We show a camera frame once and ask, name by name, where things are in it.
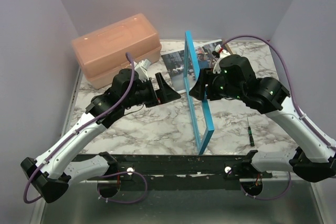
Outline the photo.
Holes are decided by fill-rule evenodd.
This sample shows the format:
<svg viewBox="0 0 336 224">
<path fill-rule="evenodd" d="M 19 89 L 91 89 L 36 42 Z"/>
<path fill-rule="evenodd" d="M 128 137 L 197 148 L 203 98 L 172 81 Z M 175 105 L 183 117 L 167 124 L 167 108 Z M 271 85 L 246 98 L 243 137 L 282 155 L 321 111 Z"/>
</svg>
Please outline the photo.
<svg viewBox="0 0 336 224">
<path fill-rule="evenodd" d="M 222 44 L 222 40 L 213 40 L 194 44 L 197 62 L 200 69 L 212 68 L 215 66 L 218 58 L 216 58 L 212 52 L 215 50 L 217 45 L 221 46 Z M 184 49 L 165 53 L 161 57 L 171 78 L 173 88 L 179 93 L 184 92 Z"/>
</svg>

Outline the blue wooden picture frame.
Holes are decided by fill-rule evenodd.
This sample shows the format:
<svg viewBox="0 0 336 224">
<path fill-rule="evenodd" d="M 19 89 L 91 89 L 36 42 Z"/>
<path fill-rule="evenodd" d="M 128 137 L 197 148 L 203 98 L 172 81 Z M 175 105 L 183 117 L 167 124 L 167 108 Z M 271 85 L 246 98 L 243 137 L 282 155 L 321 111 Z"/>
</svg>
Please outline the blue wooden picture frame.
<svg viewBox="0 0 336 224">
<path fill-rule="evenodd" d="M 196 78 L 196 84 L 191 87 L 188 78 L 189 65 L 193 67 L 193 71 Z M 186 90 L 186 96 L 188 101 L 188 107 L 190 110 L 190 116 L 192 121 L 192 127 L 196 142 L 196 147 L 199 155 L 204 154 L 212 135 L 215 131 L 211 110 L 209 108 L 208 101 L 206 99 L 205 84 L 201 84 L 200 67 L 195 52 L 192 34 L 190 31 L 185 32 L 185 44 L 184 44 L 184 70 L 183 81 Z M 202 137 L 198 129 L 198 123 L 196 118 L 196 112 L 193 100 L 199 100 L 201 102 L 203 116 L 205 120 L 205 131 Z"/>
</svg>

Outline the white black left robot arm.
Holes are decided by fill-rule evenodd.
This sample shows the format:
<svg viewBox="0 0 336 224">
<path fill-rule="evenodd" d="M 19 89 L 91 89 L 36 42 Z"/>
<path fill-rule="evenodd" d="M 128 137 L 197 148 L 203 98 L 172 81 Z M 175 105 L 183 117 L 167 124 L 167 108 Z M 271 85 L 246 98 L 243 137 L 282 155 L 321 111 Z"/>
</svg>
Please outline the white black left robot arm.
<svg viewBox="0 0 336 224">
<path fill-rule="evenodd" d="M 166 83 L 161 73 L 155 77 L 157 90 L 150 79 L 141 80 L 135 70 L 120 70 L 111 87 L 92 98 L 76 125 L 55 145 L 38 157 L 27 157 L 21 162 L 28 185 L 39 192 L 39 198 L 52 203 L 72 184 L 94 177 L 112 179 L 116 175 L 120 165 L 107 152 L 79 162 L 74 158 L 133 106 L 143 104 L 151 108 L 180 99 L 180 94 Z"/>
</svg>

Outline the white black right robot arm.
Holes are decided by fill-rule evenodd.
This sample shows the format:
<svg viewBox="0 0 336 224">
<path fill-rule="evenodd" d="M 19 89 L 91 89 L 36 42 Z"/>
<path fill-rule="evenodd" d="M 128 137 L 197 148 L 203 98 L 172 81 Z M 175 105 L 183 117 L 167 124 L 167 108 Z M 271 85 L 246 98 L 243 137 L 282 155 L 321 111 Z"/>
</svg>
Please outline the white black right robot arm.
<svg viewBox="0 0 336 224">
<path fill-rule="evenodd" d="M 277 123 L 298 145 L 289 152 L 250 151 L 241 165 L 249 178 L 266 171 L 293 172 L 308 182 L 335 176 L 335 140 L 296 109 L 289 90 L 273 77 L 257 78 L 249 60 L 229 55 L 201 69 L 189 94 L 197 100 L 233 99 Z"/>
</svg>

